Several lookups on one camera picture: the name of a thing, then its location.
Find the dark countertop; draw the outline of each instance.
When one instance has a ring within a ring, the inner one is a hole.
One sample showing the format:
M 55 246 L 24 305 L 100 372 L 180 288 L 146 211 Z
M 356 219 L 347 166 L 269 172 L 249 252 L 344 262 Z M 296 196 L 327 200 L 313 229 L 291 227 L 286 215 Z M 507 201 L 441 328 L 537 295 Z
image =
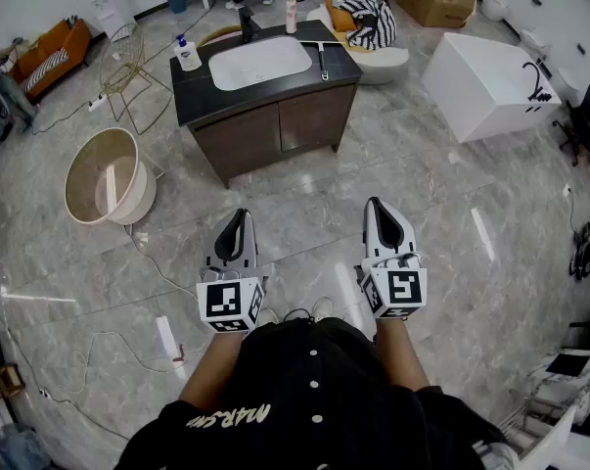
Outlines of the dark countertop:
M 296 24 L 294 38 L 299 40 L 336 41 L 332 33 L 320 21 Z M 253 41 L 285 35 L 286 27 L 274 26 L 258 31 Z M 233 91 L 220 90 L 212 81 L 208 61 L 214 54 L 239 47 L 242 37 L 234 36 L 198 50 L 202 66 L 194 71 L 183 71 L 177 58 L 170 60 L 170 74 L 175 94 L 175 108 L 179 125 L 201 127 L 240 112 L 288 99 L 299 94 L 338 87 L 359 81 L 362 71 L 339 45 L 325 45 L 325 63 L 330 79 L 321 79 L 321 69 L 316 44 L 301 44 L 312 59 L 312 66 L 301 73 L 282 76 L 274 80 L 243 87 Z

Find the power strip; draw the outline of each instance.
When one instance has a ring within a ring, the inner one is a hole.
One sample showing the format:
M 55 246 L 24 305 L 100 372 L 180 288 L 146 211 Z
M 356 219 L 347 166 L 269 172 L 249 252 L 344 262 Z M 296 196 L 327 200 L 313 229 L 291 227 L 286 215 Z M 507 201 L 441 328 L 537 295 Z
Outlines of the power strip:
M 99 108 L 107 100 L 108 100 L 108 94 L 104 94 L 103 96 L 99 96 L 99 98 L 97 98 L 96 101 L 94 101 L 93 103 L 90 103 L 90 106 L 88 106 L 88 112 L 90 112 L 90 113 L 94 112 L 97 108 Z

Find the bathtub faucet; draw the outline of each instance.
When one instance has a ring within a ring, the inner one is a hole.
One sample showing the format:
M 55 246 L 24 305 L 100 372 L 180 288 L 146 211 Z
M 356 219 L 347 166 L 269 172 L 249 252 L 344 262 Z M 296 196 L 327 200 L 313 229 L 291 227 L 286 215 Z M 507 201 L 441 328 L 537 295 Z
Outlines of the bathtub faucet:
M 540 85 L 540 70 L 538 69 L 538 66 L 532 62 L 525 63 L 524 65 L 522 65 L 522 68 L 525 69 L 525 67 L 527 67 L 527 66 L 533 67 L 536 70 L 536 75 L 537 75 L 536 76 L 536 86 L 534 87 L 533 94 L 527 98 L 527 101 L 533 101 L 534 99 L 536 99 L 538 97 L 538 94 L 540 94 L 540 92 L 542 91 L 542 87 L 539 87 L 539 85 Z

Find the cabinet door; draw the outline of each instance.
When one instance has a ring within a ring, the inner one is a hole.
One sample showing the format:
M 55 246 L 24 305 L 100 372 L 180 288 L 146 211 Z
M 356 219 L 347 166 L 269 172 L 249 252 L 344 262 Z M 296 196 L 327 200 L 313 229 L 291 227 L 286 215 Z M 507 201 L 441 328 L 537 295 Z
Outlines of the cabinet door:
M 346 85 L 280 101 L 282 152 L 323 141 L 340 142 L 354 89 Z
M 249 110 L 193 131 L 218 177 L 230 177 L 280 159 L 277 103 Z

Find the orange chair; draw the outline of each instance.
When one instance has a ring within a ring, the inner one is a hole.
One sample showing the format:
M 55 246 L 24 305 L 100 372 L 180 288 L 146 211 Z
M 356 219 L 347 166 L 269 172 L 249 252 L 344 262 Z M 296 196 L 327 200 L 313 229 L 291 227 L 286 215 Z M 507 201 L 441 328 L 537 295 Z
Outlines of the orange chair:
M 35 49 L 27 51 L 18 58 L 10 70 L 10 76 L 17 84 L 23 86 L 23 83 L 33 75 L 42 75 L 34 85 L 24 90 L 27 99 L 32 100 L 58 78 L 84 63 L 90 38 L 90 30 L 84 20 L 77 20 L 72 28 L 68 26 L 66 21 L 60 21 L 38 39 L 38 46 Z M 62 49 L 66 51 L 65 54 L 59 52 Z M 59 62 L 47 69 L 52 63 L 55 63 L 54 59 Z M 51 63 L 45 66 L 45 62 L 48 61 Z

